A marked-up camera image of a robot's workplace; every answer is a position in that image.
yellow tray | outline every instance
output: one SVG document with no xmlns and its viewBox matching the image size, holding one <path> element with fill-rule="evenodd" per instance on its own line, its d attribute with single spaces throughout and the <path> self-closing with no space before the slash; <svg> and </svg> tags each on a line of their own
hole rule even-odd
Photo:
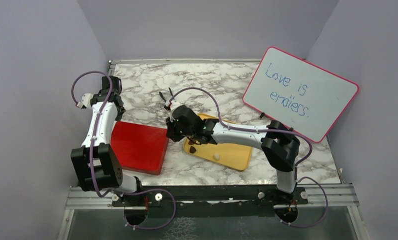
<svg viewBox="0 0 398 240">
<path fill-rule="evenodd" d="M 198 116 L 201 119 L 217 119 L 217 117 L 210 116 L 204 113 L 199 113 Z M 239 171 L 243 171 L 249 165 L 250 155 L 252 154 L 252 148 L 250 146 L 243 146 L 232 143 L 223 143 L 216 145 L 189 145 L 188 142 L 189 139 L 186 139 L 183 145 L 183 149 L 186 153 L 190 155 L 194 155 L 196 157 L 203 158 Z M 191 146 L 196 149 L 195 153 L 190 153 Z M 219 160 L 213 158 L 214 154 L 219 154 Z"/>
</svg>

cable clip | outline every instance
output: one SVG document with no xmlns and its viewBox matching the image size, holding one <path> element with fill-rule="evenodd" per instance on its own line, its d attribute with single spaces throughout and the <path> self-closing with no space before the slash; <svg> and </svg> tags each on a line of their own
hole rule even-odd
<svg viewBox="0 0 398 240">
<path fill-rule="evenodd" d="M 76 104 L 75 104 L 75 106 L 77 107 L 77 108 L 79 108 L 79 109 L 82 109 L 83 107 L 85 108 L 85 106 L 84 106 L 84 104 L 82 104 L 82 102 L 77 102 Z"/>
</svg>

marble countertop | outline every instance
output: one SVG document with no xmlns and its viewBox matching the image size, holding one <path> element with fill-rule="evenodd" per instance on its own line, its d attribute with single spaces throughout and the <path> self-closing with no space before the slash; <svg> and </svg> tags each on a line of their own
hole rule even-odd
<svg viewBox="0 0 398 240">
<path fill-rule="evenodd" d="M 243 93 L 255 72 L 257 63 L 168 63 L 117 64 L 114 75 L 122 80 L 121 97 L 126 112 L 122 121 L 166 128 L 168 112 L 163 108 L 159 91 L 174 93 L 186 87 L 209 91 L 217 100 L 222 118 L 238 124 L 264 125 L 270 120 L 242 102 Z M 177 96 L 196 113 L 216 116 L 212 100 L 204 93 L 190 90 Z M 276 171 L 262 151 L 253 149 L 249 167 L 244 171 L 189 155 L 183 151 L 183 141 L 169 141 L 161 175 L 124 170 L 137 176 L 144 185 L 246 185 L 276 184 Z M 298 159 L 308 152 L 301 140 Z M 327 140 L 313 144 L 313 153 L 299 165 L 298 178 L 309 176 L 324 184 L 339 184 L 333 157 Z"/>
</svg>

red cutting board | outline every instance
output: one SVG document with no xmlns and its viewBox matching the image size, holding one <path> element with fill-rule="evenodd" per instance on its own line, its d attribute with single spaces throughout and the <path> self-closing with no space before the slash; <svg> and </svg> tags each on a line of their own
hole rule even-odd
<svg viewBox="0 0 398 240">
<path fill-rule="evenodd" d="M 123 169 L 159 175 L 168 142 L 165 128 L 118 121 L 110 145 Z"/>
</svg>

purple wall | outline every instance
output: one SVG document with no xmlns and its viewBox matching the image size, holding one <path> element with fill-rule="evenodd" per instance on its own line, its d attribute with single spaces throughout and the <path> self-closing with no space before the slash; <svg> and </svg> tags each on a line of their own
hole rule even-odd
<svg viewBox="0 0 398 240">
<path fill-rule="evenodd" d="M 70 151 L 91 116 L 71 84 L 106 63 L 75 0 L 0 0 L 0 239 L 57 237 L 75 183 Z M 77 93 L 97 91 L 99 78 Z"/>
<path fill-rule="evenodd" d="M 306 58 L 338 0 L 78 0 L 111 60 Z"/>
<path fill-rule="evenodd" d="M 371 239 L 398 239 L 398 0 L 341 0 L 308 57 L 361 91 L 331 130 Z"/>
</svg>

